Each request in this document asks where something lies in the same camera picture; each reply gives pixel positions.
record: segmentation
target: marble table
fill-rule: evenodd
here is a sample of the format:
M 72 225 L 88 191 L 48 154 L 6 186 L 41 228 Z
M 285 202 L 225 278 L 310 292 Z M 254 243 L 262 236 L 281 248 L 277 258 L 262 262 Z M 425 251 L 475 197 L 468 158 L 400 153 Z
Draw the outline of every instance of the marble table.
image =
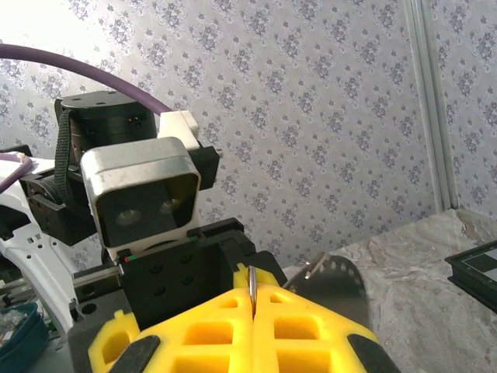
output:
M 373 330 L 403 373 L 490 373 L 497 315 L 447 280 L 444 259 L 496 239 L 497 222 L 452 210 L 333 253 L 360 269 Z

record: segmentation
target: patterned wallpaper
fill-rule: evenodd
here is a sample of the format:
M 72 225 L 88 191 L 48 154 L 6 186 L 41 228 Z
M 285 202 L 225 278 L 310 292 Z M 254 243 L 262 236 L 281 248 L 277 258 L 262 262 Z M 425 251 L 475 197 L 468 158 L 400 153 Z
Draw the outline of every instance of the patterned wallpaper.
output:
M 460 206 L 496 218 L 497 3 L 431 4 Z
M 191 110 L 201 140 L 225 154 L 217 184 L 200 196 L 203 221 L 239 218 L 282 265 L 435 210 L 402 1 L 18 0 L 12 8 L 0 24 L 4 43 L 87 61 Z M 53 100 L 99 88 L 0 60 L 0 144 L 53 156 Z M 74 256 L 80 267 L 98 258 L 91 245 Z

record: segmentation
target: purple cable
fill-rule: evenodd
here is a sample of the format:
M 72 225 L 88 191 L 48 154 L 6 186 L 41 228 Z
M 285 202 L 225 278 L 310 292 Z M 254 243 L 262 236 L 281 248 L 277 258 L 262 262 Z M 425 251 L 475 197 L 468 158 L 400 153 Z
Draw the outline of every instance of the purple cable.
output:
M 90 64 L 62 56 L 60 54 L 42 51 L 40 49 L 21 47 L 19 45 L 0 44 L 0 58 L 10 60 L 22 60 L 37 62 L 39 64 L 48 64 L 56 68 L 62 68 L 67 71 L 75 72 L 95 80 L 96 82 L 107 85 L 118 92 L 138 101 L 157 115 L 171 111 L 171 109 L 161 103 L 155 97 L 149 95 L 144 90 L 132 85 L 125 80 L 116 77 L 106 71 L 100 70 Z
M 0 153 L 0 161 L 18 162 L 20 164 L 16 171 L 0 181 L 0 194 L 29 172 L 33 166 L 33 161 L 30 157 L 20 154 Z

